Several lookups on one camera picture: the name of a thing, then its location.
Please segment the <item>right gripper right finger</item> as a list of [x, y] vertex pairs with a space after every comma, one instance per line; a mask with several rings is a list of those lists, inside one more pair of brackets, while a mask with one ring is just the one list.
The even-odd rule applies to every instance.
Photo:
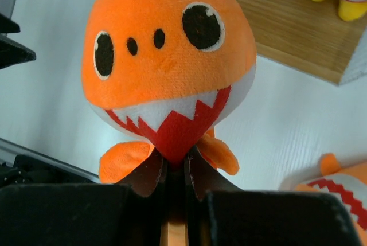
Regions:
[[361, 245], [347, 210], [319, 192], [247, 191], [192, 147], [184, 160], [187, 245]]

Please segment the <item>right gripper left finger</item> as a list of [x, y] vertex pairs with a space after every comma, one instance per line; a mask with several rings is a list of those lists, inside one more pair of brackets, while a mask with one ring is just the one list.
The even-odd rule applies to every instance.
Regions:
[[25, 155], [1, 160], [1, 244], [159, 245], [166, 173], [159, 154], [115, 185]]

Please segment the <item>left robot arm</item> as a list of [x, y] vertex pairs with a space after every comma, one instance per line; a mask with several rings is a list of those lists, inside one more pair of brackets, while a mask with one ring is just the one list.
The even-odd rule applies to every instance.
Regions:
[[36, 53], [7, 35], [21, 31], [12, 20], [16, 0], [1, 0], [1, 69], [36, 60]]

